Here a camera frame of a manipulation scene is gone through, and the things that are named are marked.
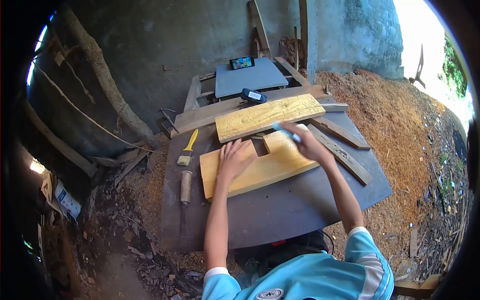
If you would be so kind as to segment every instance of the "smartphone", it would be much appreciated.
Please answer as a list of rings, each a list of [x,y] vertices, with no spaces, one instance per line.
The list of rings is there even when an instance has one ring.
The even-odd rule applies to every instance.
[[[232,70],[249,68],[255,66],[255,60],[253,56],[240,57],[230,60],[230,66],[232,66]]]

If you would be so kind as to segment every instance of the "dirt floor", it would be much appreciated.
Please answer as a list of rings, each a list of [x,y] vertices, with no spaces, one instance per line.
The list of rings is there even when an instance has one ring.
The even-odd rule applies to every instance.
[[[372,146],[390,182],[393,194],[363,215],[395,277],[421,280],[447,269],[472,202],[464,166],[465,133],[458,119],[406,79],[384,80],[362,70],[319,72],[316,84],[327,84],[337,102],[349,105],[348,116]],[[80,297],[201,297],[201,253],[160,250],[168,139],[159,136],[162,154],[144,159],[117,187],[114,180],[127,164],[110,169],[83,206],[72,241]],[[410,253],[415,229],[418,251]],[[325,231],[334,239],[334,255],[343,259],[346,235],[341,223]],[[235,277],[242,276],[231,255],[228,267]]]

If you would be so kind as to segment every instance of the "workbench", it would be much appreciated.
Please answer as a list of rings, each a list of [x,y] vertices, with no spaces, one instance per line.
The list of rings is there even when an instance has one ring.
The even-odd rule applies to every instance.
[[[308,82],[298,73],[301,85]],[[318,99],[320,103],[335,103],[332,97]],[[359,140],[362,135],[345,112],[328,112],[324,117],[341,126]],[[371,149],[357,149],[329,131],[321,129],[335,143],[348,152],[372,176],[363,186],[347,169],[337,162],[362,210],[380,202],[392,193],[388,180]],[[202,154],[221,147],[215,124],[199,129],[193,145],[189,166],[177,165],[182,149],[188,144],[191,132],[175,136],[168,147],[163,182],[161,214],[161,248],[168,251],[202,251],[205,225],[210,203],[205,199],[200,173]],[[253,140],[259,156],[267,154],[263,141]],[[188,238],[180,239],[180,179],[181,172],[193,172],[191,202],[187,208]],[[322,167],[314,168],[288,179],[246,192],[228,199],[228,247],[243,248],[292,238],[324,228],[340,221],[330,183]]]

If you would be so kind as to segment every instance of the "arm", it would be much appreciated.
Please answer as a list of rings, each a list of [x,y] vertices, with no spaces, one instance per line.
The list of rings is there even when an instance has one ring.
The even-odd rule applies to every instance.
[[[310,131],[302,130],[292,123],[282,123],[281,126],[300,137],[301,142],[295,143],[303,156],[316,160],[324,168],[345,232],[348,234],[353,228],[363,226],[360,205],[340,173],[333,154]]]
[[[212,205],[205,228],[204,257],[206,269],[227,267],[228,215],[227,196],[232,180],[240,175],[255,159],[252,155],[244,159],[247,144],[241,139],[229,142],[220,149],[220,163],[216,176]]]

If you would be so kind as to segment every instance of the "yellow brush handle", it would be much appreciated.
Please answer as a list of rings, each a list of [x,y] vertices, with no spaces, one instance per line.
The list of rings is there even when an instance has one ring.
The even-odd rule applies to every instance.
[[[193,151],[192,146],[195,140],[197,139],[197,135],[198,135],[198,129],[195,129],[195,131],[192,133],[192,136],[190,137],[190,141],[188,142],[187,147],[183,149],[183,151]]]

